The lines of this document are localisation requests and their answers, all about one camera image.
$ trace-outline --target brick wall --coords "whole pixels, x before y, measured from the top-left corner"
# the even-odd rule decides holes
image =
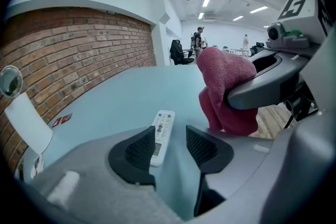
[[[47,8],[10,18],[0,45],[0,70],[18,67],[23,90],[48,123],[73,100],[131,67],[155,65],[150,25],[88,8]],[[0,150],[13,172],[27,148],[0,96]]]

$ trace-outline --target black marker sign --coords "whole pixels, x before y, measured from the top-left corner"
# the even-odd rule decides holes
[[[318,4],[318,16],[319,16],[319,21],[322,25],[324,34],[327,36],[327,30],[326,30],[326,25],[332,26],[332,20],[326,10],[326,8],[324,7],[324,4],[322,3],[321,0],[317,0],[317,4]]]
[[[306,0],[289,0],[278,20],[298,16]]]

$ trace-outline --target white remote control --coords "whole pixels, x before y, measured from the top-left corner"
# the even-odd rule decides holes
[[[160,110],[155,117],[155,151],[151,158],[151,165],[160,166],[166,155],[170,134],[172,132],[175,113],[173,111]]]

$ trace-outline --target wooden floor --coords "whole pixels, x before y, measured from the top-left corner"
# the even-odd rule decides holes
[[[291,114],[283,103],[259,108],[257,122],[259,129],[250,136],[274,139],[281,131]],[[294,127],[296,121],[293,120],[289,127]]]

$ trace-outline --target red towel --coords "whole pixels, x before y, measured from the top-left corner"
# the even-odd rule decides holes
[[[206,87],[199,94],[201,108],[213,131],[223,130],[236,135],[249,135],[258,130],[258,109],[236,110],[223,103],[226,90],[254,76],[253,63],[244,57],[207,48],[197,60]]]

